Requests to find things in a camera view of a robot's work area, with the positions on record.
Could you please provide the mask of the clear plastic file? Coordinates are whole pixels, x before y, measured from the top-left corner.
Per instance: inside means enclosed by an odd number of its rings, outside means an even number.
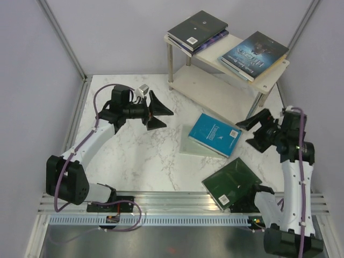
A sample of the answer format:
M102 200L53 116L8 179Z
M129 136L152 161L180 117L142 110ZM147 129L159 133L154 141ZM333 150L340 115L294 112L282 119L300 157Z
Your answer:
M182 126L179 153L196 155L196 156L215 157L215 158L220 158L220 159L223 158L223 156L219 155L213 150L210 150L209 148L206 148L202 146L201 144L190 139L189 133L191 129L192 129L192 126L188 126L188 125Z

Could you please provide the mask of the bright blue book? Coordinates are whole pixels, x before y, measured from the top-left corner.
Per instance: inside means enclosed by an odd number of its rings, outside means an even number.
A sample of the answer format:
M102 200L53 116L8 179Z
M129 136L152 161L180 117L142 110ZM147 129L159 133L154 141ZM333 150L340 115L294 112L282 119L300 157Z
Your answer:
M191 140L219 155L230 157L241 133L240 129L202 113L188 136Z

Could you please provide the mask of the purple galaxy cover book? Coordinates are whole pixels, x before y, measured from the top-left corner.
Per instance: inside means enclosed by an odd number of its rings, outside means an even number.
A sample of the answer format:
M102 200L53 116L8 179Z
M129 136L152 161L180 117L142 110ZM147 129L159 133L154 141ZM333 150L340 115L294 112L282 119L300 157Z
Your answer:
M217 41L219 41L220 39L222 39L228 35L229 35L229 31L223 30L223 31L219 32L218 34L216 34L215 36L213 36L208 41L204 42L202 45L200 45L194 51L189 50L188 48L186 48L185 46L183 46L181 43L177 42L175 39L171 38L170 36L167 36L167 39L173 45L175 45L177 48L179 48L182 52L184 52L188 57L192 57L194 54L197 54L197 53L205 50L206 48L210 47L211 45L213 45L214 43L216 43Z

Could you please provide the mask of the dark blue Wuthering Heights book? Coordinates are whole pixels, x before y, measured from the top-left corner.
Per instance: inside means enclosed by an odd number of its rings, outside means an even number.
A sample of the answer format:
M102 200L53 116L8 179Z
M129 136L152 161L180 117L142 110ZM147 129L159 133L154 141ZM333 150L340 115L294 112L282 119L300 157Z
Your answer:
M276 40L256 31L221 57L233 68L243 71L250 80L255 80L288 50Z

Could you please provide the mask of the yellow book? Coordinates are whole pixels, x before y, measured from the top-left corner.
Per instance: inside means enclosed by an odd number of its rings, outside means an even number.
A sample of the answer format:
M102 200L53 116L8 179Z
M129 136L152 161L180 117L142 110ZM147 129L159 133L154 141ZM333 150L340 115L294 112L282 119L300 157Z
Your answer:
M266 75L268 75L273 69L280 65L281 62L285 60L287 54L284 54L281 58L279 58L274 64L272 64L269 68L267 68L261 75L259 75L254 81L250 82L249 84L253 84L256 81L262 80Z

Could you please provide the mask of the light blue cat book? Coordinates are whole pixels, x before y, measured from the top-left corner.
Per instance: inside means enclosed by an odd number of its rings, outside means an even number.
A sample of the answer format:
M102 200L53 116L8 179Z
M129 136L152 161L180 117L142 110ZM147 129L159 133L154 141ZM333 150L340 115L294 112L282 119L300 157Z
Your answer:
M223 61L223 58L220 56L217 58L217 60L219 61L219 63L221 65L223 65L224 67L226 67L227 69L229 69L230 71L232 71L233 73L235 73L237 76L239 76L240 78L242 78L245 81L249 81L249 82L253 82L253 80L250 80L243 71L238 70L237 68L233 68L232 66L230 66L227 62Z

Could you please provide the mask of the black book Moon and Sixpence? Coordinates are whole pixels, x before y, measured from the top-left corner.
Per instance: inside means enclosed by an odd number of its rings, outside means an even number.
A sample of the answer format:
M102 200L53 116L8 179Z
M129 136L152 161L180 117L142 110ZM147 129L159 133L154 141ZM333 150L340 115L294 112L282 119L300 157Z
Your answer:
M201 10L171 28L167 35L190 51L194 51L227 27L228 23Z

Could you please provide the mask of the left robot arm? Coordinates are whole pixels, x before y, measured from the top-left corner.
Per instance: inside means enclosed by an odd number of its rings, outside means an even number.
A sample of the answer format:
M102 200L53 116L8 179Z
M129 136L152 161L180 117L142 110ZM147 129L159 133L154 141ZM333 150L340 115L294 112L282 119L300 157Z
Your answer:
M101 147L115 136L129 119L140 119L151 131L165 128L159 116L172 116L172 110L164 106L154 91L143 86L148 96L140 96L122 84L108 84L102 89L111 88L111 98L100 111L95 111L95 124L89 128L81 140L63 154L52 155L46 162L46 193L54 198L54 210L61 212L66 205L80 205L84 202L99 205L105 212L117 208L117 191L101 183L89 183L85 170Z

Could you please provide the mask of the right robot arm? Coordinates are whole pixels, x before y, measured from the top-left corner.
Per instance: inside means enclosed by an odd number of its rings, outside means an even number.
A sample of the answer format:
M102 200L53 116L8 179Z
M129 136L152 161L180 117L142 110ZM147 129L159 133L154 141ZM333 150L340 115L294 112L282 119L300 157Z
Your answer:
M279 257L316 257L324 250L324 242L316 237L311 214L311 178L315 149L304 140L307 116L299 107L283 108L280 118L269 109L236 124L249 131L261 126L247 143L260 153L275 146L280 156L284 178L282 208L270 187L255 185L245 199L246 207L259 211L264 224L264 250Z

